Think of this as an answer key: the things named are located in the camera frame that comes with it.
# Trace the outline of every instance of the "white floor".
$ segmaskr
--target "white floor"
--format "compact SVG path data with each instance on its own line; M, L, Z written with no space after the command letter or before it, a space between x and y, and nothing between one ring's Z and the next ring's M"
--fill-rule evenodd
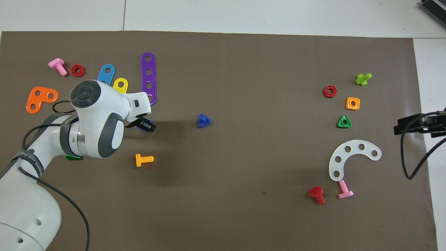
M423 112L446 107L446 28L416 0L0 0L0 31L163 30L414 39ZM426 137L430 149L438 140ZM446 146L428 159L446 251Z

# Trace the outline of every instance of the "cable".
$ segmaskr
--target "cable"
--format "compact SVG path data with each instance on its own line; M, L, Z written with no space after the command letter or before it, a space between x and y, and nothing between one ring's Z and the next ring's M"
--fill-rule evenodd
M418 172L418 170L420 170L421 166L423 165L423 163L427 160L427 158L437 149L439 148L444 142L446 142L446 138L442 139L441 141L439 141L435 146L433 146L424 156L423 158L420 160L420 162L418 163L418 165L415 167L414 171L412 172L412 174L409 176L407 174L407 170L406 170L406 164L404 162L404 148L403 148L403 140L404 140L404 134L409 130L409 127L415 123L416 121L418 121L421 118L427 117L427 116L431 116L431 115L438 115L439 112L431 112L431 113L425 113L425 114L420 114L419 116L417 116L416 118L412 119L411 121L409 121L406 126L404 127L404 129L401 131L401 140L400 140L400 151L401 151L401 164L403 165L403 171L404 171L404 175L406 176L407 179L411 180Z
M71 111L68 111L68 112L59 112L58 110L56 110L56 105L57 105L57 104L60 104L60 103L69 103L69 102L70 102L69 100L57 101L56 103L53 104L52 109L53 109L53 111L54 111L55 113L72 113L72 112L75 112L76 110L71 110Z
M62 197L64 197L67 201L69 201L74 208L76 208L76 210L79 212L79 214L82 216L82 219L85 222L85 227L87 228L87 245L85 247L85 251L88 251L88 247L90 245L90 226L88 225L88 221L87 218L85 217L85 215L83 214L82 210L78 207L78 205L76 205L76 203L70 199L66 194L62 193L60 190L58 190L57 188L53 187L52 185L50 185L49 183L46 183L45 181L34 177L33 175L31 175L30 173L28 173L27 171L23 170L22 167L19 167L19 170L21 173L25 174L26 176L28 176L29 178L45 185L46 187L48 187L49 189L55 191L56 193L60 194Z
M35 126L35 127L33 127L31 130L29 130L26 134L25 134L25 136L23 137L23 140L22 140L22 149L23 150L26 150L26 148L27 148L27 146L26 146L26 138L33 132L33 131L35 131L35 130L37 130L37 129L39 129L39 128L42 128L42 127L48 127L48 126L60 126L61 124L42 124L42 125L38 125L38 126Z

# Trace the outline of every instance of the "yellow-orange screw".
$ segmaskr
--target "yellow-orange screw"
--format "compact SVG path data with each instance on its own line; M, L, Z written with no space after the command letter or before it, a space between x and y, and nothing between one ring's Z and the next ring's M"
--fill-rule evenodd
M137 154L135 154L135 157L136 157L136 166L137 167L140 167L141 163L153 162L153 156L141 157L141 154L137 153Z

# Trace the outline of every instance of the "hole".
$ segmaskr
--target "hole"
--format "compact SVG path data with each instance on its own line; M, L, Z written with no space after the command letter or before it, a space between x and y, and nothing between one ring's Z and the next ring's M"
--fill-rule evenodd
M34 219L33 221L37 226L42 226L42 222L39 219Z

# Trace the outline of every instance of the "lime green piece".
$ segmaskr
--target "lime green piece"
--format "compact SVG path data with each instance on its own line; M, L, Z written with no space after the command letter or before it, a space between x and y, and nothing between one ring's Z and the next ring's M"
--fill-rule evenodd
M69 156L69 155L65 155L65 158L67 160L81 160L82 156L78 157L78 156Z
M369 80L372 77L370 73L367 73L366 75L359 74L356 76L356 84L360 84L361 86L364 86L367 84L367 80Z
M351 122L350 119L347 117L347 115L344 115L339 119L338 123L336 124L336 127L345 129L351 127Z

